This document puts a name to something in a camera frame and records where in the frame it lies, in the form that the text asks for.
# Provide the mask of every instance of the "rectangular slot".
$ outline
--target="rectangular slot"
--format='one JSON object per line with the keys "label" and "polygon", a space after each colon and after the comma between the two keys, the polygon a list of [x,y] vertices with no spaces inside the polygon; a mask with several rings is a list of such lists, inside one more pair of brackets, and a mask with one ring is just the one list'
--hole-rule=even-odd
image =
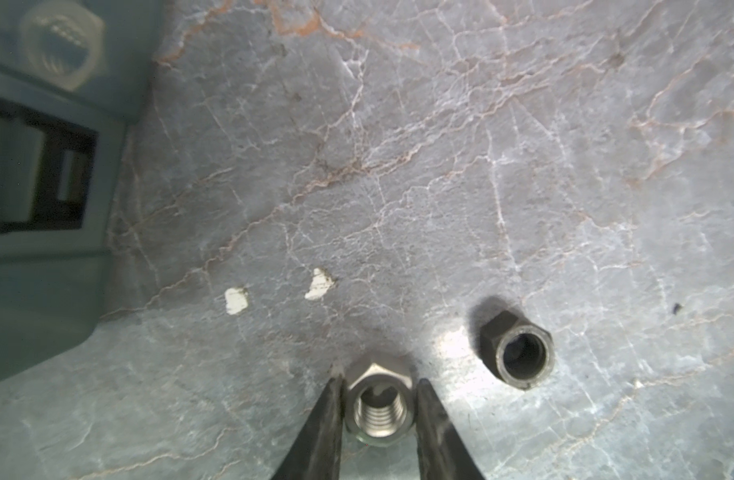
{"label": "rectangular slot", "polygon": [[0,98],[0,234],[82,226],[97,132]]}

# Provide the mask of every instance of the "white paint chip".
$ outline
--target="white paint chip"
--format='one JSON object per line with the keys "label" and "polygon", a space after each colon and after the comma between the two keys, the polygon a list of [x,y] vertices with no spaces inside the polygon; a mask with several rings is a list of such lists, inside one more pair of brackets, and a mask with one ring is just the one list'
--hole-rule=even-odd
{"label": "white paint chip", "polygon": [[311,279],[311,288],[308,293],[305,294],[306,300],[319,300],[324,296],[325,293],[331,288],[335,281],[333,278],[322,268],[314,268],[314,277]]}
{"label": "white paint chip", "polygon": [[243,288],[229,288],[226,290],[226,313],[238,315],[248,306],[247,290]]}

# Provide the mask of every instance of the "dark hex nut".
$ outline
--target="dark hex nut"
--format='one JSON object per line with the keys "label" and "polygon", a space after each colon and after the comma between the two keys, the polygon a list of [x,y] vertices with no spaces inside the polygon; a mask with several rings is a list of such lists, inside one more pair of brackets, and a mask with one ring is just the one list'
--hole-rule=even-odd
{"label": "dark hex nut", "polygon": [[479,354],[498,379],[523,390],[542,382],[554,368],[551,334],[507,311],[479,331]]}

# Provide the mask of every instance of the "gray marble surface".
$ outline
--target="gray marble surface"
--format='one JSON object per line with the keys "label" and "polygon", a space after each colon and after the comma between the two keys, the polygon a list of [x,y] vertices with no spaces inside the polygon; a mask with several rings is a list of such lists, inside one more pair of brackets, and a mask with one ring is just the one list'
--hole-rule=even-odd
{"label": "gray marble surface", "polygon": [[[176,0],[156,58],[108,313],[0,383],[1,479],[267,478],[380,348],[489,478],[734,480],[734,0]],[[503,303],[529,392],[471,348]]]}

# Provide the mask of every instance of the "hex nut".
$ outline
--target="hex nut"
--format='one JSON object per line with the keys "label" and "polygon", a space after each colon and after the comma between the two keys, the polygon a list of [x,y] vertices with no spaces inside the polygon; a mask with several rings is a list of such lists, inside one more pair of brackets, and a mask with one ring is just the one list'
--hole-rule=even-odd
{"label": "hex nut", "polygon": [[368,353],[345,372],[345,427],[367,445],[394,444],[415,421],[414,389],[405,362]]}
{"label": "hex nut", "polygon": [[554,369],[551,334],[508,311],[481,328],[479,353],[498,379],[518,389],[531,389]]}

